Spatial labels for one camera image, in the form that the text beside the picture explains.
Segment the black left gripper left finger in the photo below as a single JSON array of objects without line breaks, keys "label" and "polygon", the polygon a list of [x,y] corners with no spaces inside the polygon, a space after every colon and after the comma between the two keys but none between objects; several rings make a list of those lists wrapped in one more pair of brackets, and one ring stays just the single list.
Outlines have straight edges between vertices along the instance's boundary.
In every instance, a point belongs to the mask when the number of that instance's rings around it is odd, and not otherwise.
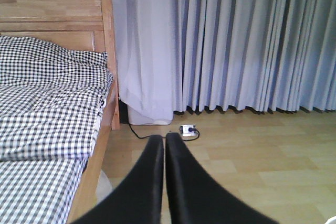
[{"label": "black left gripper left finger", "polygon": [[162,136],[152,135],[118,187],[74,223],[160,223],[163,171]]}]

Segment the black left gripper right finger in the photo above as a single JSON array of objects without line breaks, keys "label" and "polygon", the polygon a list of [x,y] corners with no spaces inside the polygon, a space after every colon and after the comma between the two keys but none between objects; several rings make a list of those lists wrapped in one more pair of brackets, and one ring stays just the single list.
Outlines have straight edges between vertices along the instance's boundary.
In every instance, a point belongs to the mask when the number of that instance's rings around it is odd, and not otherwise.
[{"label": "black left gripper right finger", "polygon": [[215,181],[178,133],[166,135],[165,152],[172,223],[276,223]]}]

